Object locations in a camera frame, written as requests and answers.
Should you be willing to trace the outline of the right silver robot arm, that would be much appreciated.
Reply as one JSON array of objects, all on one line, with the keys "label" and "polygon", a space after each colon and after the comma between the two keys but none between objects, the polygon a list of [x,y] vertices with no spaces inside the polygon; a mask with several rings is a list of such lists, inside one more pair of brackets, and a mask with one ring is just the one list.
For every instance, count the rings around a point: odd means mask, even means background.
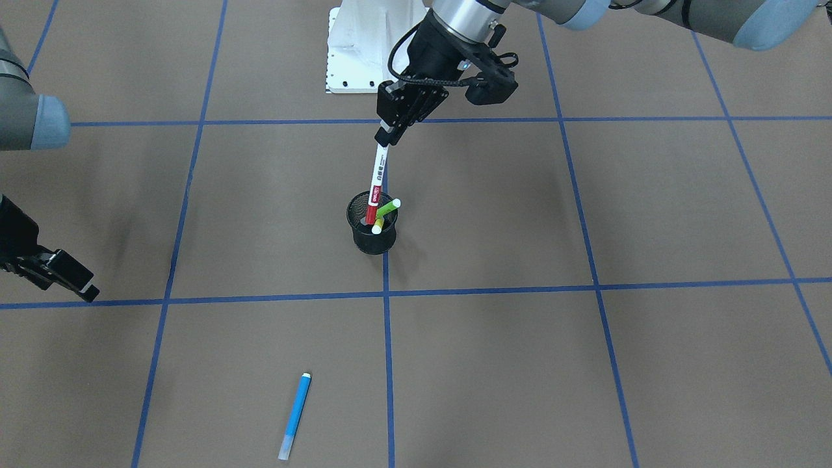
[{"label": "right silver robot arm", "polygon": [[[70,116],[58,98],[35,92],[29,71],[1,33],[1,149],[2,151],[51,150],[70,139]],[[1,204],[1,266],[48,290],[60,285],[93,302],[100,291],[87,269],[68,252],[51,251],[38,242],[39,226],[8,196]]]}]

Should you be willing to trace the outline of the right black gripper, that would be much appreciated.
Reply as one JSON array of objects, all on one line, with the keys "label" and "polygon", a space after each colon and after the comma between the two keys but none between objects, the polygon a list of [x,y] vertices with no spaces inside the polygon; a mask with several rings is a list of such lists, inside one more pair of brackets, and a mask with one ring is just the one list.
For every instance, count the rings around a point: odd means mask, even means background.
[{"label": "right black gripper", "polygon": [[32,282],[41,290],[59,284],[84,302],[93,302],[100,293],[92,283],[93,272],[68,252],[54,252],[39,245],[38,234],[38,224],[8,196],[2,195],[2,269]]}]

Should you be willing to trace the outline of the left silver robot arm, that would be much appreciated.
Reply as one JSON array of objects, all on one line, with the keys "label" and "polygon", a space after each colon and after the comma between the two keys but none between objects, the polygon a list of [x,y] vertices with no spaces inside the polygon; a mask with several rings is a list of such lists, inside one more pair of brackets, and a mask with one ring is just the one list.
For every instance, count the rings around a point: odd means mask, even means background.
[{"label": "left silver robot arm", "polygon": [[[517,90],[516,53],[495,51],[508,1],[434,1],[392,47],[391,79],[378,86],[378,145],[395,145],[413,124],[464,88],[476,106],[505,103]],[[766,51],[782,44],[818,9],[818,1],[519,1],[517,6],[565,29],[583,31],[608,11],[634,9],[734,47]]]}]

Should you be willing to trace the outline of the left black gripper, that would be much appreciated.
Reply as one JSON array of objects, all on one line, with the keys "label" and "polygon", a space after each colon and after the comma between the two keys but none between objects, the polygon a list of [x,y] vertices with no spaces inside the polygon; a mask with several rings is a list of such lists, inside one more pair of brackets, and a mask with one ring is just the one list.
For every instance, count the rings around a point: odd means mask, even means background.
[{"label": "left black gripper", "polygon": [[486,44],[496,24],[497,8],[428,9],[387,59],[393,79],[378,86],[378,145],[397,145],[408,128],[424,121],[448,97],[449,88],[469,88],[467,80],[479,70],[463,56],[461,46]]}]

